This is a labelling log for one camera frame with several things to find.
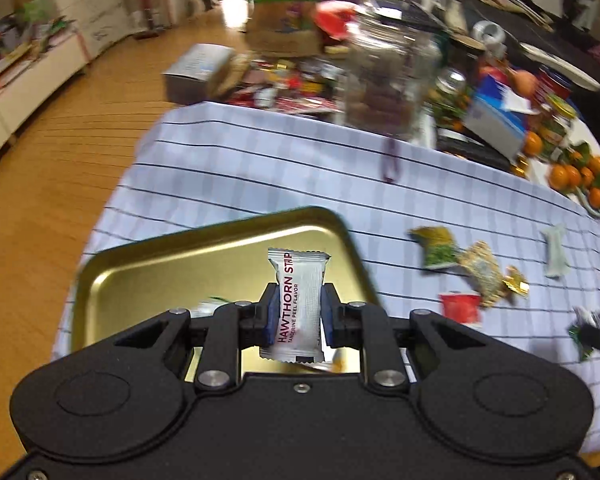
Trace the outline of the white green crinkled packet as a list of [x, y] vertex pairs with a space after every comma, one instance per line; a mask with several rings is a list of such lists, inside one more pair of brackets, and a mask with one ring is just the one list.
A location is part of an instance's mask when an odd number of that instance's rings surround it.
[[201, 300], [196, 307], [189, 309], [191, 318], [208, 318], [208, 316], [214, 315], [214, 312], [223, 307], [224, 304], [230, 304], [230, 300], [221, 297], [209, 297]]

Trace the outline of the white hawthorn strip packet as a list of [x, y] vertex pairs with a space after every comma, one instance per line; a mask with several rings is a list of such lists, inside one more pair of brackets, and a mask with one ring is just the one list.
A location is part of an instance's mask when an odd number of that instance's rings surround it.
[[286, 363], [321, 363], [321, 292], [326, 252], [270, 248], [268, 261], [277, 281], [277, 311], [270, 340], [260, 348], [262, 359]]

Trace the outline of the red white snack packet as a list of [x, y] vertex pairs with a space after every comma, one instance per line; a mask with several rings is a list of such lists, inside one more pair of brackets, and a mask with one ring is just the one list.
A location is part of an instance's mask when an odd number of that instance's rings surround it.
[[480, 321], [481, 297], [473, 292], [447, 292], [440, 295], [442, 312], [446, 318], [463, 324], [478, 326]]

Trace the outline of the green pea snack packet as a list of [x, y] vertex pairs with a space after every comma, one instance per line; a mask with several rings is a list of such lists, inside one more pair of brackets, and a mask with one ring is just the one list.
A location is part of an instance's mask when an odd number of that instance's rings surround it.
[[426, 270], [447, 269], [457, 264], [456, 240], [444, 226], [420, 226], [411, 229], [410, 235], [422, 248], [422, 266]]

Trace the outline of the beige patterned snack packet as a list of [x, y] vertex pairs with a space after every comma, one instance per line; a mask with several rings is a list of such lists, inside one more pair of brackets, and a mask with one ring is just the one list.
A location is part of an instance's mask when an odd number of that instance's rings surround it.
[[483, 307], [494, 307], [504, 297], [504, 275], [486, 242], [478, 240], [460, 252], [457, 261], [476, 285]]

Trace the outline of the gold foil candy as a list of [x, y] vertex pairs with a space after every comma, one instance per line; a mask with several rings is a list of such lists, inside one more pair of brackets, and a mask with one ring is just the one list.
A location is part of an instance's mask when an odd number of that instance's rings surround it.
[[503, 275], [503, 284], [511, 294], [521, 297], [529, 295], [530, 285], [524, 274], [516, 266], [506, 266]]

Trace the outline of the pale green bar packet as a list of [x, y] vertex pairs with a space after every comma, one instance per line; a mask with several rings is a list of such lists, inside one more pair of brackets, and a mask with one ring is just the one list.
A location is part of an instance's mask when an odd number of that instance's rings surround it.
[[545, 276], [547, 278], [561, 278], [569, 269], [562, 239], [566, 229], [562, 223], [549, 226], [541, 231], [546, 243]]

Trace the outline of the yellow silver snack packet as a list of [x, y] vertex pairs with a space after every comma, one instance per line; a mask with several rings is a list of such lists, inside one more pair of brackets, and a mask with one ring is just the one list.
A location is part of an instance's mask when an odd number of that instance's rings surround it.
[[330, 374], [358, 374], [360, 371], [360, 352], [351, 348], [324, 349], [324, 361], [310, 363], [311, 370]]

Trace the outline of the dark green foil candy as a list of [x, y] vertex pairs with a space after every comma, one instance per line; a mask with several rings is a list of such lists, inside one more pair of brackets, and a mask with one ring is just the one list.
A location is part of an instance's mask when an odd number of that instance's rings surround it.
[[582, 326], [577, 323], [570, 325], [568, 328], [568, 335], [577, 348], [578, 360], [580, 363], [586, 362], [592, 356], [594, 351], [591, 346], [585, 344], [581, 340], [581, 328]]

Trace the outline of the gold teal metal tin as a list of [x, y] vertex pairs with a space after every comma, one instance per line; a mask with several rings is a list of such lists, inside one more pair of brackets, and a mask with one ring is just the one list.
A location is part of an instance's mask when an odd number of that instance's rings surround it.
[[242, 350], [242, 379], [224, 392], [194, 387], [201, 348], [189, 309], [209, 297], [258, 301], [277, 285], [270, 248], [330, 255], [324, 275], [342, 302], [379, 302], [340, 219], [320, 207], [206, 226], [101, 252], [84, 266], [73, 310], [73, 350], [27, 378], [66, 396], [120, 396], [124, 404], [166, 396], [220, 398], [250, 378], [291, 393], [363, 385], [358, 374], [311, 370], [309, 363]]

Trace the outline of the black wallet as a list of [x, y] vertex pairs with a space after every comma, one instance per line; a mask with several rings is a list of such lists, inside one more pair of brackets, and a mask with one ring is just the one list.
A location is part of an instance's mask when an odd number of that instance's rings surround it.
[[504, 172], [509, 172], [512, 166], [506, 157], [489, 145], [450, 129], [437, 128], [436, 149]]

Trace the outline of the pile of red candy wrappers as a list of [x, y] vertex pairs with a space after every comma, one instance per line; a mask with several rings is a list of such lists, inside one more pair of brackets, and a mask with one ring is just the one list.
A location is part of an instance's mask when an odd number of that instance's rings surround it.
[[324, 58], [254, 58], [221, 101], [286, 115], [334, 116], [343, 112], [343, 83], [344, 70]]

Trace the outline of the grey cardboard box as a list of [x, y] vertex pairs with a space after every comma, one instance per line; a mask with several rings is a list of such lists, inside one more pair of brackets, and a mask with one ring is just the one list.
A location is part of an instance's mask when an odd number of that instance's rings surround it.
[[220, 44], [194, 44], [162, 73], [166, 99], [192, 105], [212, 98], [230, 71], [236, 51]]

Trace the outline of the loose mandarin orange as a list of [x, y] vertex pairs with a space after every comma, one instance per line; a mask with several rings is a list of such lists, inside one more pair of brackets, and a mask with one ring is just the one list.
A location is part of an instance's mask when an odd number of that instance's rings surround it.
[[543, 141], [541, 137], [533, 132], [528, 131], [524, 139], [522, 152], [528, 157], [538, 157], [543, 151]]

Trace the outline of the blue tissue pack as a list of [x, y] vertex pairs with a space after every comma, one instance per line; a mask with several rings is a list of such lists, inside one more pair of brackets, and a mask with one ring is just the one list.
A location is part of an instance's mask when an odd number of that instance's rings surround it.
[[535, 114], [528, 99], [488, 75], [474, 93], [463, 125], [513, 162], [526, 143], [528, 118]]

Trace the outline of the large glass jar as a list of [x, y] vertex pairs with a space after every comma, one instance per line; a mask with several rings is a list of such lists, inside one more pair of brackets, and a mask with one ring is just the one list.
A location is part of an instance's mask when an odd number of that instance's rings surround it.
[[348, 24], [344, 123], [407, 140], [440, 66], [438, 35], [372, 12]]

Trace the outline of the tray of mandarins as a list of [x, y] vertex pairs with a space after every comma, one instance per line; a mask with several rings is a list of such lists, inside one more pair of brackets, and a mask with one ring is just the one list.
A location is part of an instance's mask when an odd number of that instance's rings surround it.
[[588, 142], [568, 144], [550, 155], [546, 182], [554, 191], [574, 197], [593, 217], [600, 218], [600, 155]]

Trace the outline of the yellow lid pickle jar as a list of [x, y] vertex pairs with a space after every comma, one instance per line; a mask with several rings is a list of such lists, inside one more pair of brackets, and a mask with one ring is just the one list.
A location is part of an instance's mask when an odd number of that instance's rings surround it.
[[550, 151], [562, 144], [577, 117], [576, 110], [560, 96], [556, 96], [556, 94], [545, 96], [538, 127], [538, 135], [543, 141], [545, 151]]

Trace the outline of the white tv cabinet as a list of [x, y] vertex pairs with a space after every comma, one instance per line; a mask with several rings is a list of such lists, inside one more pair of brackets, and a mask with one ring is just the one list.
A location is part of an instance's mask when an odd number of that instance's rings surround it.
[[0, 151], [50, 97], [91, 62], [79, 32], [63, 32], [36, 61], [18, 63], [0, 79]]

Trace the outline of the kraft paper tree bag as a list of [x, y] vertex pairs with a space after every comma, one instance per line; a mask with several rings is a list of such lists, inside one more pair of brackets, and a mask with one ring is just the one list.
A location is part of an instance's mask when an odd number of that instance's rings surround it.
[[305, 58], [318, 53], [321, 36], [314, 22], [318, 0], [248, 0], [246, 39], [265, 56]]

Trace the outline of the black leather sofa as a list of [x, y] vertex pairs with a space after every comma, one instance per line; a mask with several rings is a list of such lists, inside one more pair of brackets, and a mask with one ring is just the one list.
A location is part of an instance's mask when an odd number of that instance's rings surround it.
[[[578, 36], [577, 32], [568, 32], [564, 35], [559, 28], [554, 32], [547, 32], [524, 15], [498, 10], [479, 0], [460, 0], [460, 2], [469, 26], [486, 20], [499, 24], [507, 32], [505, 44], [509, 59], [514, 65], [529, 72], [534, 72], [539, 67], [539, 64], [527, 58], [521, 49], [521, 44], [530, 44], [576, 66], [600, 84], [600, 63], [588, 52], [581, 50], [578, 44], [569, 42], [569, 39]], [[591, 91], [575, 84], [571, 99], [600, 144], [600, 90]]]

